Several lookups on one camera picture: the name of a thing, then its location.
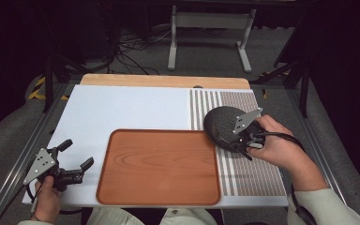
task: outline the human hand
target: human hand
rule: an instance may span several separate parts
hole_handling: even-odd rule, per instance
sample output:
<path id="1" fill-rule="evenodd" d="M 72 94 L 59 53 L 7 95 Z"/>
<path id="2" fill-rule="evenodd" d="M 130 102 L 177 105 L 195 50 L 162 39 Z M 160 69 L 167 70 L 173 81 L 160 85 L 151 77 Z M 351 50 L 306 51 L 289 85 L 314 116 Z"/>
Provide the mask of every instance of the human hand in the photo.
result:
<path id="1" fill-rule="evenodd" d="M 267 132 L 293 135 L 290 130 L 269 115 L 258 117 L 256 121 Z M 328 188 L 318 167 L 294 142 L 270 135 L 265 136 L 262 149 L 249 147 L 247 151 L 252 157 L 263 159 L 288 171 L 292 177 L 294 190 L 309 191 Z"/>
<path id="2" fill-rule="evenodd" d="M 267 132 L 279 132 L 293 136 L 290 130 L 282 126 L 270 115 L 263 115 L 255 120 Z M 301 159 L 309 160 L 297 144 L 272 135 L 265 136 L 265 144 L 262 149 L 248 147 L 247 151 L 252 157 L 263 159 L 285 170 L 290 170 L 290 167 Z"/>
<path id="3" fill-rule="evenodd" d="M 35 184 L 37 194 L 37 210 L 31 217 L 31 220 L 40 220 L 43 222 L 54 223 L 60 212 L 59 191 L 53 187 L 54 179 L 47 176 L 42 184 L 39 181 Z"/>

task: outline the wooden tray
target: wooden tray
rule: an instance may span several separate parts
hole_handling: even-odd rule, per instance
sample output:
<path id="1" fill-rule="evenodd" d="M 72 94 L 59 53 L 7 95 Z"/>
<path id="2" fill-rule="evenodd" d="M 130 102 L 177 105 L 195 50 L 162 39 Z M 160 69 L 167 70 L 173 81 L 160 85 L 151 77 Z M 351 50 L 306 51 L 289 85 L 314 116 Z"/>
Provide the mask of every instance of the wooden tray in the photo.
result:
<path id="1" fill-rule="evenodd" d="M 220 200 L 215 146 L 202 130 L 117 129 L 97 200 L 113 205 L 213 205 Z"/>

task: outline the sleeve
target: sleeve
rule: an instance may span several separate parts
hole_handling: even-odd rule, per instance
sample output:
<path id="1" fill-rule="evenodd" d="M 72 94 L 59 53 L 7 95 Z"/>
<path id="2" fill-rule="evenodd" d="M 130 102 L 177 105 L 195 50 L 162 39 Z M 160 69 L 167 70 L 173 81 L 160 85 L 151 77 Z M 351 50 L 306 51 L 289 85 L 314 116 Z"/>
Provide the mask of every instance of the sleeve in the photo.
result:
<path id="1" fill-rule="evenodd" d="M 41 222 L 41 221 L 25 220 L 25 221 L 21 221 L 17 225 L 53 225 L 53 224 L 47 222 Z"/>
<path id="2" fill-rule="evenodd" d="M 319 225 L 360 224 L 360 216 L 345 205 L 331 188 L 315 191 L 295 191 L 294 195 L 299 205 L 306 208 Z M 296 207 L 291 196 L 288 197 L 288 201 L 288 224 L 306 224 L 295 213 Z"/>

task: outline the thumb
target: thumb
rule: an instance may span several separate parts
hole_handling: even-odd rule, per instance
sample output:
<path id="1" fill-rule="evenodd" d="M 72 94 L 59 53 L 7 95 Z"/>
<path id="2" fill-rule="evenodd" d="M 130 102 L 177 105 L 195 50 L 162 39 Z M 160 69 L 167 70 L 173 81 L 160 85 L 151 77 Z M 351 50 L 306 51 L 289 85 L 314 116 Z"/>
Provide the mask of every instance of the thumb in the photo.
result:
<path id="1" fill-rule="evenodd" d="M 259 158 L 259 151 L 260 149 L 247 147 L 247 152 L 250 154 L 253 158 Z"/>
<path id="2" fill-rule="evenodd" d="M 52 176 L 45 177 L 45 180 L 42 183 L 43 189 L 52 189 L 54 185 L 54 178 Z"/>

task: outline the metal rail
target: metal rail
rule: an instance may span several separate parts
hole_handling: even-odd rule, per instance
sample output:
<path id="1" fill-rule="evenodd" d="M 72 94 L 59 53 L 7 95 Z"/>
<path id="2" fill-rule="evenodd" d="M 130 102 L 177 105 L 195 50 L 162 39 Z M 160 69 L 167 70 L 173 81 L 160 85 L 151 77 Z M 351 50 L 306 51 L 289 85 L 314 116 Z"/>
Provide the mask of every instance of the metal rail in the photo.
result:
<path id="1" fill-rule="evenodd" d="M 295 93 L 294 89 L 287 89 L 288 97 L 291 101 L 292 107 L 296 112 L 297 119 L 299 120 L 300 124 L 302 125 L 303 129 L 305 130 L 309 143 L 311 144 L 312 154 L 317 163 L 318 167 L 320 168 L 323 178 L 326 180 L 328 186 L 333 189 L 339 198 L 347 205 L 346 200 L 344 199 L 343 194 L 341 193 L 340 187 L 338 185 L 338 181 L 332 173 L 332 170 L 329 167 L 328 162 L 323 155 L 323 150 L 318 142 L 317 137 L 315 136 L 314 130 L 311 128 L 311 124 L 309 123 L 308 119 L 306 119 L 303 114 L 300 112 L 298 106 L 298 96 Z"/>
<path id="2" fill-rule="evenodd" d="M 15 162 L 10 172 L 7 174 L 7 178 L 5 179 L 5 182 L 0 189 L 0 215 L 2 214 L 4 208 L 10 201 L 10 198 L 14 193 L 16 186 L 19 184 L 19 181 L 20 183 L 23 182 L 23 180 L 20 179 L 22 178 L 23 173 L 26 169 L 27 162 L 36 153 L 36 150 L 38 150 L 36 148 L 41 136 L 41 132 L 49 122 L 54 112 L 54 109 L 57 106 L 58 102 L 60 101 L 60 97 L 63 96 L 64 92 L 66 91 L 67 86 L 68 85 L 65 83 L 59 83 L 57 85 L 57 89 L 54 93 L 55 99 L 50 109 L 40 116 L 36 127 L 34 128 L 30 138 L 25 144 L 17 161 Z"/>

